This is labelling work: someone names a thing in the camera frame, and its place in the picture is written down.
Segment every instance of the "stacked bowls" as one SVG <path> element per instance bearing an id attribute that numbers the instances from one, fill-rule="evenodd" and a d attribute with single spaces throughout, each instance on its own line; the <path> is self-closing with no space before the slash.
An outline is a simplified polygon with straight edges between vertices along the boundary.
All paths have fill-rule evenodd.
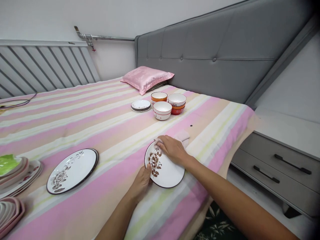
<path id="1" fill-rule="evenodd" d="M 186 106 L 187 97 L 181 93 L 173 93 L 168 97 L 168 103 L 172 105 L 172 115 L 179 115 Z"/>
<path id="2" fill-rule="evenodd" d="M 156 102 L 166 102 L 168 94 L 164 92 L 154 92 L 151 94 L 151 103 L 154 105 Z"/>
<path id="3" fill-rule="evenodd" d="M 155 102 L 153 104 L 153 114 L 158 120 L 167 120 L 171 115 L 172 105 L 167 102 Z"/>

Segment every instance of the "gray nightstand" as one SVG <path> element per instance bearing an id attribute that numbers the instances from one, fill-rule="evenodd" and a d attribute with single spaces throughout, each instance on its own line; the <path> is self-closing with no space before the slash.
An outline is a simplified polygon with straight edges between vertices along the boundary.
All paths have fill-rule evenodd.
<path id="1" fill-rule="evenodd" d="M 320 124 L 257 108 L 231 164 L 306 216 L 319 215 Z"/>

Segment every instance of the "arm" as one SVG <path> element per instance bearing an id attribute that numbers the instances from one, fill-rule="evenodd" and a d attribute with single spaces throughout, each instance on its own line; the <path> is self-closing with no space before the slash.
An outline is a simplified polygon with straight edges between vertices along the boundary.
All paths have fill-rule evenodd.
<path id="1" fill-rule="evenodd" d="M 122 240 L 126 234 L 132 213 L 145 195 L 150 181 L 151 165 L 138 172 L 128 192 L 121 199 L 110 218 L 104 224 L 96 240 Z"/>
<path id="2" fill-rule="evenodd" d="M 158 146 L 175 163 L 182 165 L 208 191 L 223 212 L 248 239 L 297 239 L 270 213 L 230 182 L 188 155 L 181 142 L 159 137 Z"/>

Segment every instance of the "person's left hand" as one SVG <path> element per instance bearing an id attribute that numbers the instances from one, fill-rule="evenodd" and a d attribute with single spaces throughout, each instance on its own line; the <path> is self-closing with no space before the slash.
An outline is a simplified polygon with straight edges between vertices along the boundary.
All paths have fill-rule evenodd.
<path id="1" fill-rule="evenodd" d="M 131 187 L 128 190 L 128 193 L 135 201 L 140 202 L 144 195 L 146 194 L 150 179 L 152 168 L 150 163 L 148 163 L 147 168 L 142 166 L 134 179 Z"/>

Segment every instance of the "metal pipe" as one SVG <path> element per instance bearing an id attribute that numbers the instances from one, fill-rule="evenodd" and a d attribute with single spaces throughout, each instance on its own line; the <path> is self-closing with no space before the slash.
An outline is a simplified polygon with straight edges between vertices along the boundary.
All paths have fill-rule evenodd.
<path id="1" fill-rule="evenodd" d="M 115 40 L 115 41 L 134 41 L 134 38 L 123 38 L 123 37 L 109 37 L 109 36 L 100 36 L 100 35 L 91 35 L 80 33 L 77 26 L 74 26 L 79 38 L 85 40 Z"/>

